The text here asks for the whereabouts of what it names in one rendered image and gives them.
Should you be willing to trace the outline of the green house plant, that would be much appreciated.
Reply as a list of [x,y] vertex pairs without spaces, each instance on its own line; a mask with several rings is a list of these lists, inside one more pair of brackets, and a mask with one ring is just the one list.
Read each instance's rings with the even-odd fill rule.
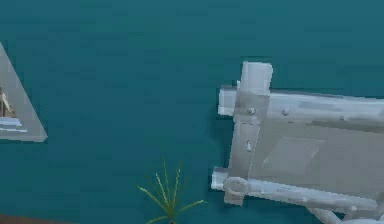
[[182,162],[178,163],[173,179],[170,179],[165,158],[162,158],[163,176],[155,172],[155,183],[149,180],[148,185],[151,189],[146,189],[143,186],[137,185],[137,189],[151,199],[163,212],[155,218],[145,222],[145,224],[154,224],[159,221],[167,220],[167,224],[177,224],[176,218],[180,213],[188,209],[194,208],[201,204],[206,204],[207,201],[200,199],[189,204],[180,205],[183,190],[180,189],[180,177],[182,171]]

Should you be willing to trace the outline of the grey framed wall picture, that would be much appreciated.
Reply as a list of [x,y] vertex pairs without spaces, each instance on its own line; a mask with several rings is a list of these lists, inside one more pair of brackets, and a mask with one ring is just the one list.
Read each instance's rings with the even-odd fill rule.
[[0,139],[44,142],[48,135],[0,42],[0,105],[15,117],[0,116]]

